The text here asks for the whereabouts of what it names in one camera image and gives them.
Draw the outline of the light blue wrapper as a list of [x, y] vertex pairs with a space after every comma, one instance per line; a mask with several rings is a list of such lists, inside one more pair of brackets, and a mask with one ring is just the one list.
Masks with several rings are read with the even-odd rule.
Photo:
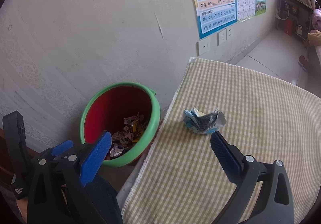
[[226, 119], [224, 113], [217, 109], [205, 114], [193, 108], [192, 110], [184, 110], [183, 122], [190, 132], [212, 134], [225, 126]]

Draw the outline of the trash pile in bin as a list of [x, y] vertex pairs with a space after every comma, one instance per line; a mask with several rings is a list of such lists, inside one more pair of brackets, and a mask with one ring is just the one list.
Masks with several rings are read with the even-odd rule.
[[141, 139], [148, 122], [143, 114], [137, 113], [123, 118], [124, 127], [112, 135], [112, 146], [107, 154], [107, 160], [119, 158], [127, 153]]

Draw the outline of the person's leg blue jeans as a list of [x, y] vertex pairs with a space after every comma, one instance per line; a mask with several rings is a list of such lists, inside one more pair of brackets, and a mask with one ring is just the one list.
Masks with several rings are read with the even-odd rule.
[[[103, 179], [101, 176], [96, 175], [92, 182], [89, 182], [84, 190], [88, 199], [93, 203], [101, 218], [105, 223], [123, 223], [118, 201], [116, 199], [117, 192]], [[69, 187], [65, 189], [65, 196], [74, 223], [83, 222], [80, 214], [73, 202], [73, 196], [70, 195]]]

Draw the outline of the red bin with green rim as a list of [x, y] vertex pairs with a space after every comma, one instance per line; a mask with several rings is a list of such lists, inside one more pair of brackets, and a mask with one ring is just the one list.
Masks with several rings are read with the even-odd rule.
[[138, 142], [125, 154], [104, 160], [108, 167], [122, 167], [136, 161], [149, 149], [161, 121], [156, 91], [133, 82], [111, 84], [98, 91], [84, 108], [79, 135], [82, 144], [93, 144], [104, 131], [111, 134], [123, 128], [124, 118], [143, 115], [148, 123]]

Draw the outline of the checkered yellow tablecloth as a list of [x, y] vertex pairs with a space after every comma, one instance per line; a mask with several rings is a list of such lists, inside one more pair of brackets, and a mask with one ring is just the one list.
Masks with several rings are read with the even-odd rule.
[[124, 223], [300, 223], [320, 193], [320, 98], [191, 58], [122, 206]]

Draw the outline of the red slippers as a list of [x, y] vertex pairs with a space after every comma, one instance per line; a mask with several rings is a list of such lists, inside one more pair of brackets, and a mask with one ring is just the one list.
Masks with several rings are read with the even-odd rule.
[[303, 55], [298, 58], [298, 63], [304, 71], [308, 71], [310, 66], [309, 61]]

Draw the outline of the bed with plaid quilt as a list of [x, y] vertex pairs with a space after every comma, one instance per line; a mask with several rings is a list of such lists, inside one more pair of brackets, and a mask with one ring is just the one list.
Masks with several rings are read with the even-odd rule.
[[320, 46], [309, 47], [309, 88], [320, 93]]

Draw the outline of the mustard yellow blanket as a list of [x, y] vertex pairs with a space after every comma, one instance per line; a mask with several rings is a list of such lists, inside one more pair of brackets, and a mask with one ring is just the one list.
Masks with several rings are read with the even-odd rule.
[[315, 29], [311, 30], [308, 40], [311, 46], [321, 46], [321, 32]]

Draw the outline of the dark shelf unit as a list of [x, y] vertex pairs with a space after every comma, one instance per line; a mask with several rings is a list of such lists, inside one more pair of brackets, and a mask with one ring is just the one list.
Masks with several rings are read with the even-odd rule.
[[313, 9], [300, 0], [277, 0], [275, 28], [307, 42]]

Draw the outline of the pink folded blanket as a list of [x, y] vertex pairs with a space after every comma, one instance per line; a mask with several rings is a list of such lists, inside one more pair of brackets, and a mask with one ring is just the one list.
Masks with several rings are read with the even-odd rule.
[[314, 29], [321, 31], [321, 10], [314, 9], [312, 13], [312, 26]]

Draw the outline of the white wall outlet plate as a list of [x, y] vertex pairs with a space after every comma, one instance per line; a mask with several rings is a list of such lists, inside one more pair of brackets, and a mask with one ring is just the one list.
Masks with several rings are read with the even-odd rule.
[[209, 37], [203, 38], [197, 42], [197, 55], [201, 56], [210, 49]]

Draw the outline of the white wall socket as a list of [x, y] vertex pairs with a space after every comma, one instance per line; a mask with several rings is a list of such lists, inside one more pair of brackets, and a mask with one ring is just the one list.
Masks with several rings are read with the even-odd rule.
[[226, 29], [226, 39], [230, 40], [233, 36], [233, 27], [230, 26]]
[[221, 31], [218, 32], [217, 37], [218, 37], [218, 46], [226, 42], [227, 40], [227, 35], [226, 35], [227, 30], [222, 29]]

